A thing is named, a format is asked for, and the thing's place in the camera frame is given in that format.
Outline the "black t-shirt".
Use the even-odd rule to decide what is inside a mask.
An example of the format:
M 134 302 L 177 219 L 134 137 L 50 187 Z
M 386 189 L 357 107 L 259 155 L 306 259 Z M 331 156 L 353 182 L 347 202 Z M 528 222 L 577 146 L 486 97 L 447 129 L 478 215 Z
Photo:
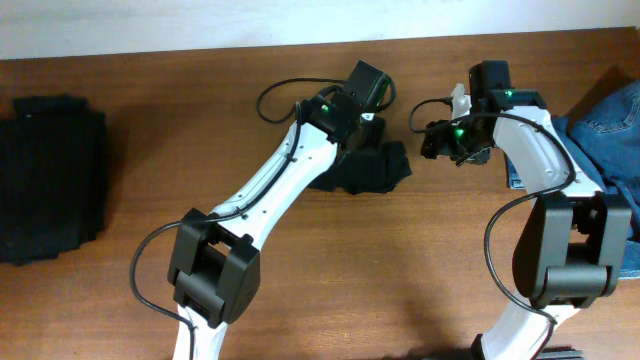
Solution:
M 308 187 L 333 192 L 342 189 L 351 195 L 385 194 L 412 175 L 407 151 L 402 141 L 384 141 L 386 122 L 375 116 L 365 121 L 364 141 L 353 151 L 347 151 Z

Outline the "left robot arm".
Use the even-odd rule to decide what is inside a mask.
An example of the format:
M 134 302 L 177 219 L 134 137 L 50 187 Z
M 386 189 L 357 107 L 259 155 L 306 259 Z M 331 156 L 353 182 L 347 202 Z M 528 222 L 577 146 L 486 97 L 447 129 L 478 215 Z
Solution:
M 310 183 L 362 143 L 363 124 L 395 92 L 390 76 L 358 61 L 345 82 L 294 105 L 282 143 L 240 190 L 210 213 L 184 215 L 167 274 L 183 318 L 174 358 L 218 358 L 228 326 L 257 293 L 269 233 Z

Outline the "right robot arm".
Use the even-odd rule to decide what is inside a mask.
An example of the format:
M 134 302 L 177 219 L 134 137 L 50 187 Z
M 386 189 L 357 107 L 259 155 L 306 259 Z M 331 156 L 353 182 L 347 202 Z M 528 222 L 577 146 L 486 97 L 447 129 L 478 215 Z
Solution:
M 499 208 L 484 231 L 489 273 L 509 303 L 494 325 L 478 334 L 456 359 L 581 359 L 575 348 L 552 347 L 557 328 L 617 287 L 631 225 L 629 202 L 606 193 L 580 167 L 552 124 L 535 90 L 516 89 L 504 60 L 484 60 L 469 70 L 469 84 L 446 98 L 448 120 L 422 129 L 420 153 L 446 156 L 456 165 L 481 165 L 500 148 L 526 193 Z M 491 255 L 491 232 L 515 206 L 533 207 L 516 244 L 509 291 Z

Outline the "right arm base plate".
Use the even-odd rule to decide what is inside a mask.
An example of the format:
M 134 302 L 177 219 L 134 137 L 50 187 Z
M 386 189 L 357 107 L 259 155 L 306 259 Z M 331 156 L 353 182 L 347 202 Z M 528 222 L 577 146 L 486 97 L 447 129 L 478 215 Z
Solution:
M 585 360 L 584 354 L 576 349 L 545 349 L 536 360 Z

